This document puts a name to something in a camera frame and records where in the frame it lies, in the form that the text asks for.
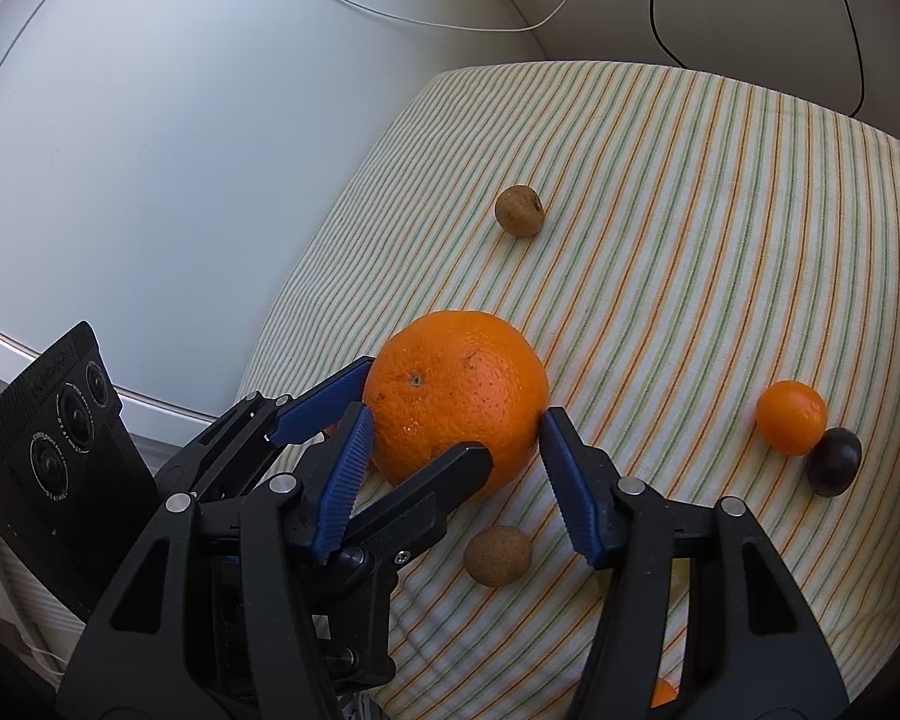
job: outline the white cable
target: white cable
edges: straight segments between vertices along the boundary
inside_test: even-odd
[[[552,18],[554,18],[557,13],[559,13],[563,6],[566,4],[567,0],[560,0],[560,4],[554,8],[547,18],[545,18],[542,22],[535,23],[533,26],[521,26],[517,29],[504,29],[504,28],[494,28],[493,26],[459,26],[456,23],[436,23],[436,22],[425,22],[424,20],[418,19],[410,19],[406,16],[399,16],[395,13],[386,13],[383,10],[377,10],[376,8],[372,8],[369,5],[360,4],[360,2],[355,2],[353,0],[337,0],[339,2],[343,2],[346,5],[350,5],[351,7],[358,8],[360,10],[365,10],[367,13],[372,13],[375,16],[383,16],[386,19],[394,19],[398,22],[406,22],[406,23],[417,23],[420,26],[437,26],[441,29],[458,29],[463,32],[532,32],[535,29],[540,29],[545,23],[549,22]]]

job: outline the camera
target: camera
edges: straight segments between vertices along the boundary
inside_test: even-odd
[[[160,504],[86,322],[0,394],[0,536],[86,621]]]

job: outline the blue ribbed rubber pad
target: blue ribbed rubber pad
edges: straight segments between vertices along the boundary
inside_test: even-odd
[[[267,436],[274,446],[303,443],[343,416],[346,407],[364,399],[364,384],[372,357],[360,357],[326,381],[290,401],[277,415],[276,427]]]
[[[324,565],[330,554],[340,549],[372,449],[373,413],[363,406],[317,504],[317,531],[310,547],[310,555],[317,565]]]
[[[574,551],[586,557],[588,565],[595,565],[604,553],[598,531],[597,502],[590,494],[556,420],[549,413],[544,413],[540,419],[540,457]]]

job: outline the camera lens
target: camera lens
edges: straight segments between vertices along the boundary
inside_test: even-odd
[[[38,433],[31,441],[31,467],[36,481],[49,498],[59,501],[67,497],[67,461],[49,436]]]
[[[83,400],[80,390],[66,384],[56,398],[56,414],[60,418],[60,428],[72,445],[83,452],[93,442],[93,418]]]
[[[90,391],[90,397],[94,403],[103,408],[109,399],[110,393],[106,389],[106,379],[103,378],[103,371],[96,362],[87,362],[87,389]]]

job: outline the blue gripper pad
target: blue gripper pad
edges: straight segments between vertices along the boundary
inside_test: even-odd
[[[324,442],[333,453],[325,455],[323,467],[311,469],[310,472],[298,474],[304,483],[304,495],[314,483],[319,490],[317,500],[317,525],[310,545],[310,555],[317,565],[325,565],[328,557],[340,549],[343,532],[350,522],[353,502],[357,498],[360,485],[364,483],[367,465],[370,463],[370,452],[373,449],[373,413],[367,406],[353,404],[359,408],[356,418],[353,412],[346,413],[341,420],[340,429],[328,442]],[[347,429],[352,420],[352,427]],[[317,449],[322,445],[311,447]],[[323,478],[322,490],[320,481]]]
[[[360,357],[280,410],[276,427],[266,437],[274,446],[304,443],[343,416],[346,407],[364,397],[372,357]]]
[[[571,436],[565,435],[567,430],[572,431]],[[601,538],[601,505],[595,498],[595,493],[599,494],[600,490],[591,490],[568,439],[583,446],[562,409],[546,410],[540,418],[540,457],[554,489],[564,526],[574,551],[586,557],[591,567],[602,566],[607,560],[607,548]],[[612,478],[616,469],[610,459],[607,459],[607,465],[612,469],[608,474]],[[605,496],[607,501],[603,508],[612,506],[609,488]]]

